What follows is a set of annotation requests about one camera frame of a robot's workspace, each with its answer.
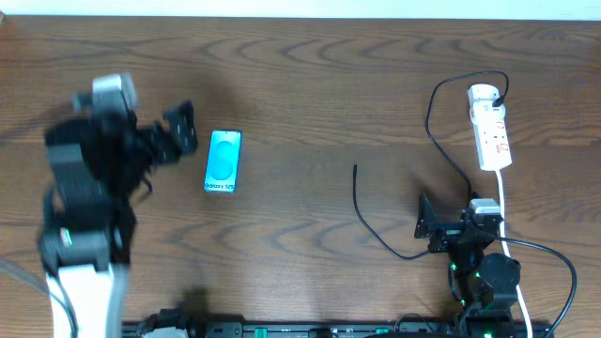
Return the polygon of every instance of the blue circle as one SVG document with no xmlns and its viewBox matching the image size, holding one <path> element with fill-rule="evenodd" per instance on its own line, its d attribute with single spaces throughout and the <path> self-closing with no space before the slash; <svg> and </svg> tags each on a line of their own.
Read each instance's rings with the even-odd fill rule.
<svg viewBox="0 0 601 338">
<path fill-rule="evenodd" d="M 217 180 L 225 180 L 234 173 L 234 165 L 227 159 L 232 159 L 235 155 L 234 146 L 227 141 L 221 141 L 214 148 L 215 154 L 212 156 L 210 164 L 210 175 Z"/>
</svg>

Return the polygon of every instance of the power outlet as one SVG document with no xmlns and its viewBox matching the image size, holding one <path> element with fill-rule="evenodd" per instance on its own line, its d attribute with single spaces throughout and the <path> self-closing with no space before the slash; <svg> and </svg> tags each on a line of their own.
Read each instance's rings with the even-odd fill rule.
<svg viewBox="0 0 601 338">
<path fill-rule="evenodd" d="M 480 168 L 496 171 L 510 165 L 505 106 L 493 106 L 494 100 L 499 98 L 499 89 L 490 84 L 475 84 L 468 90 L 468 98 Z"/>
</svg>

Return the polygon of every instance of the white power strip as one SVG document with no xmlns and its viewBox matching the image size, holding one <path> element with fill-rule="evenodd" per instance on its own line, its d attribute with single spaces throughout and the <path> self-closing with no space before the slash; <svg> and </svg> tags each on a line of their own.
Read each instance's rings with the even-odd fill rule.
<svg viewBox="0 0 601 338">
<path fill-rule="evenodd" d="M 504 121 L 505 106 L 493 106 L 499 98 L 499 89 L 490 84 L 475 84 L 468 90 L 468 97 L 480 169 L 495 171 L 508 166 L 511 152 Z"/>
</svg>

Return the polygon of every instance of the wooden tabletop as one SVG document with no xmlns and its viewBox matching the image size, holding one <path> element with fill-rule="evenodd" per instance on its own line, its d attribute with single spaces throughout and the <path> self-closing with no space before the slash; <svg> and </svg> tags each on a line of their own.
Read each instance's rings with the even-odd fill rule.
<svg viewBox="0 0 601 338">
<path fill-rule="evenodd" d="M 0 254 L 41 276 L 36 238 L 53 177 L 42 134 L 70 118 L 70 95 L 94 77 L 132 74 L 140 124 L 185 99 L 196 108 L 195 156 L 150 179 L 135 208 L 124 319 L 183 306 L 247 320 L 395 320 L 458 311 L 445 254 L 395 259 L 352 206 L 403 254 L 420 192 L 458 217 L 465 185 L 428 140 L 434 86 L 500 69 L 511 80 L 503 171 L 512 238 L 548 245 L 578 271 L 558 337 L 597 337 L 601 315 L 601 23 L 8 17 L 0 27 Z M 431 131 L 475 189 L 480 171 L 466 90 L 448 84 Z M 204 192 L 215 129 L 243 132 L 239 185 Z M 493 244 L 494 250 L 500 245 Z M 512 246 L 531 317 L 552 321 L 570 287 L 565 264 Z M 49 301 L 0 276 L 0 335 L 52 335 Z M 521 312 L 514 307 L 515 317 Z"/>
</svg>

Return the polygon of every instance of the wooden table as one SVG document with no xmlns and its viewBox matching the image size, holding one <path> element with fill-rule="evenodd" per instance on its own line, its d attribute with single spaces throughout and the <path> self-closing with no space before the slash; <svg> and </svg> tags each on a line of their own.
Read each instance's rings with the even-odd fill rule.
<svg viewBox="0 0 601 338">
<path fill-rule="evenodd" d="M 458 310 L 447 257 L 396 260 L 353 211 L 401 253 L 420 192 L 457 217 L 465 187 L 424 132 L 433 87 L 483 69 L 511 78 L 503 171 L 509 235 L 551 246 L 578 270 L 558 337 L 598 336 L 601 315 L 601 23 L 8 17 L 0 27 L 0 254 L 41 275 L 41 196 L 53 178 L 42 133 L 69 118 L 94 77 L 132 73 L 141 124 L 185 99 L 196 107 L 193 158 L 151 177 L 135 209 L 125 318 L 183 306 L 248 320 L 395 320 Z M 466 90 L 443 87 L 431 130 L 483 196 Z M 244 133 L 232 195 L 203 190 L 214 129 Z M 531 316 L 554 320 L 566 266 L 512 247 Z M 50 336 L 49 301 L 0 277 L 0 335 Z M 518 307 L 514 314 L 520 318 Z"/>
</svg>

